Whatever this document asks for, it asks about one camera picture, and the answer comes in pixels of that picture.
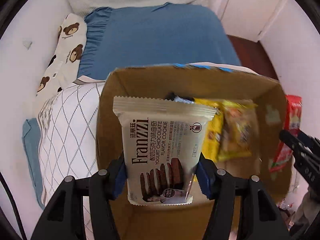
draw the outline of blue fitted sheet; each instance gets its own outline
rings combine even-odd
[[[82,75],[104,80],[115,68],[212,62],[240,65],[217,16],[200,5],[99,8],[86,16]]]

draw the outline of red-brown floor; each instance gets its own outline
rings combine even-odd
[[[235,48],[242,66],[252,69],[258,74],[278,79],[270,59],[260,42],[248,41],[228,36]]]

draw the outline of white snack package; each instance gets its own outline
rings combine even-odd
[[[163,99],[114,97],[131,204],[192,202],[189,192],[206,125],[216,111]]]

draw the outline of red snack package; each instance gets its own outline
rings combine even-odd
[[[283,129],[289,130],[289,132],[298,136],[300,130],[302,98],[298,96],[286,95],[287,98],[287,114],[284,121]],[[270,172],[281,170],[287,162],[290,160],[292,150],[280,141],[275,158],[272,161]]]

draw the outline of cardboard box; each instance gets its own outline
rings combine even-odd
[[[257,105],[259,122],[259,151],[252,157],[233,159],[218,166],[233,176],[249,178],[256,174],[275,202],[287,193],[291,166],[287,165],[275,180],[268,171],[268,161],[274,157],[278,135],[286,112],[286,99],[278,81],[237,70],[175,66],[153,66],[117,69],[112,72],[100,96],[97,119],[97,161],[99,169],[106,168],[122,152],[122,133],[118,118],[112,111],[114,96],[165,98],[169,92],[182,97],[252,99]],[[198,185],[192,189],[199,190]],[[159,209],[131,205],[127,188],[111,207],[121,239],[202,239],[213,201],[197,194],[190,205]],[[234,226],[239,219],[239,198],[234,210]]]

